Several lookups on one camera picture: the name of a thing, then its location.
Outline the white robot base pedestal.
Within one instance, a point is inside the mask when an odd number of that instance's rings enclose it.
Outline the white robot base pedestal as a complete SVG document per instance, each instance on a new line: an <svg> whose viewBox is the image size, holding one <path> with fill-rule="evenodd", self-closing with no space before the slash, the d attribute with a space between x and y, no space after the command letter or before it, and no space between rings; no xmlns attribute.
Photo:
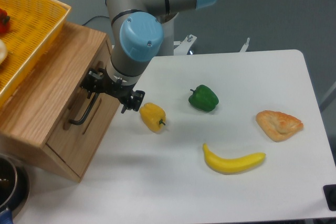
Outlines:
<svg viewBox="0 0 336 224"><path fill-rule="evenodd" d="M164 39L161 43L157 56L174 55L174 24L179 13L158 16L158 21L162 25Z"/></svg>

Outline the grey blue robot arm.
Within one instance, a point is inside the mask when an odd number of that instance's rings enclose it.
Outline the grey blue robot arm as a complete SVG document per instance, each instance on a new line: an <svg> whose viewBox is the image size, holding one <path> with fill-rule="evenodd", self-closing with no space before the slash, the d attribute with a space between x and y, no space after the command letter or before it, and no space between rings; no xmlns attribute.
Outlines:
<svg viewBox="0 0 336 224"><path fill-rule="evenodd" d="M160 18L211 6L217 0L104 0L115 45L104 69L90 70L82 87L117 98L137 111L145 93L133 87L164 41Z"/></svg>

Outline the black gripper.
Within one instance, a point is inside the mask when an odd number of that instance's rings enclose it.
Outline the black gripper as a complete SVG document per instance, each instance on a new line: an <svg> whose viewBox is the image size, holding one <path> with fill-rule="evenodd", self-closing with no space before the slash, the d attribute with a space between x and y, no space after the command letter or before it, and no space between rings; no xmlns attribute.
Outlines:
<svg viewBox="0 0 336 224"><path fill-rule="evenodd" d="M94 93L106 93L117 98L123 105L121 113L126 110L138 112L145 92L142 90L133 91L135 84L122 85L120 81L114 82L107 73L103 73L104 69L89 68L84 76L80 87L87 91L87 99L91 98Z"/></svg>

